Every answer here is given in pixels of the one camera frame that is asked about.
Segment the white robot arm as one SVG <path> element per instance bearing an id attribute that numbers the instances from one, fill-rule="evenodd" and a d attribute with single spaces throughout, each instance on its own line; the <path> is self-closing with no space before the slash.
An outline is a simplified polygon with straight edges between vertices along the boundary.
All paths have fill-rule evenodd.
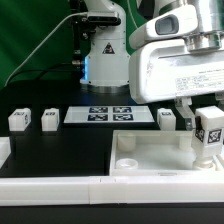
<path id="1" fill-rule="evenodd" d="M 224 91 L 224 0 L 155 0 L 131 35 L 111 0 L 84 0 L 95 33 L 81 83 L 102 93 L 130 89 L 139 103 L 173 100 L 188 129 L 196 95 Z"/>

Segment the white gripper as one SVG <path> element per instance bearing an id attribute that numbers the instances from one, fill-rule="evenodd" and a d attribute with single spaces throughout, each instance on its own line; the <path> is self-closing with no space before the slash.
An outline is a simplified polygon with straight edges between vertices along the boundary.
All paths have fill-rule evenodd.
<path id="1" fill-rule="evenodd" d="M 175 99 L 187 131 L 195 127 L 190 97 L 224 91 L 224 47 L 189 52 L 183 39 L 152 42 L 129 61 L 129 86 L 136 103 Z"/>

